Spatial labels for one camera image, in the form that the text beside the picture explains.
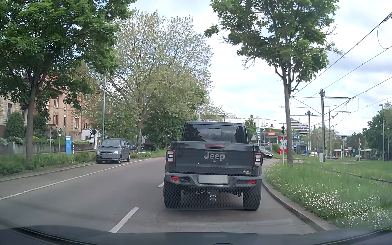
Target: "street lamp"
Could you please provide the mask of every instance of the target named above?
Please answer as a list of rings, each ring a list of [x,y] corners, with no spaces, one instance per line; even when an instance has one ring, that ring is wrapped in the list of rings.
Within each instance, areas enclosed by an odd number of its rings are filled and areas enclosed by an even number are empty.
[[[382,161],[385,161],[385,127],[384,127],[384,105],[379,104],[382,107]]]

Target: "rear tire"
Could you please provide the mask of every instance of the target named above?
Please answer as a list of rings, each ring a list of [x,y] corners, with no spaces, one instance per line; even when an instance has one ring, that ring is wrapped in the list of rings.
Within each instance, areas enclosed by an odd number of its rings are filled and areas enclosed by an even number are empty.
[[[256,211],[261,203],[261,185],[243,190],[243,207],[248,211]]]
[[[166,208],[177,208],[181,204],[181,188],[178,185],[164,181],[163,200]]]

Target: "gray minivan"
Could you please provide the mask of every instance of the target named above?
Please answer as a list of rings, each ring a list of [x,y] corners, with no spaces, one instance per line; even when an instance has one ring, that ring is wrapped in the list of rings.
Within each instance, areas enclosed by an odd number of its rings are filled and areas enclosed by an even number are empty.
[[[123,159],[127,162],[131,160],[130,145],[126,138],[106,139],[102,142],[96,152],[96,163],[117,162],[122,163]]]

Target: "taillight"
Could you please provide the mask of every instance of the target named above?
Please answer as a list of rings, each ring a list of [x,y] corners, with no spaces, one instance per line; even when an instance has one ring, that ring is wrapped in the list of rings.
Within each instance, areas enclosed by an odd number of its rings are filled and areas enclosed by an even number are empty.
[[[176,152],[172,149],[166,151],[166,162],[174,163],[175,162],[175,154]]]
[[[253,156],[253,165],[257,167],[263,165],[263,154],[255,153]]]

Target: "rear bumper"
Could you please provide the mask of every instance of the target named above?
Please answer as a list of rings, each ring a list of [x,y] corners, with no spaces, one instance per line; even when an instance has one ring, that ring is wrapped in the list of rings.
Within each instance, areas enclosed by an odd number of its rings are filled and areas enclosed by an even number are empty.
[[[179,181],[174,181],[171,178],[173,176],[179,177]],[[188,179],[188,181],[182,181],[182,177]],[[176,174],[166,172],[164,175],[164,181],[186,186],[189,188],[220,188],[220,189],[238,189],[238,188],[251,188],[261,185],[263,182],[262,176],[228,176],[228,184],[201,184],[198,182],[199,174]],[[248,181],[254,180],[254,184],[248,184]]]

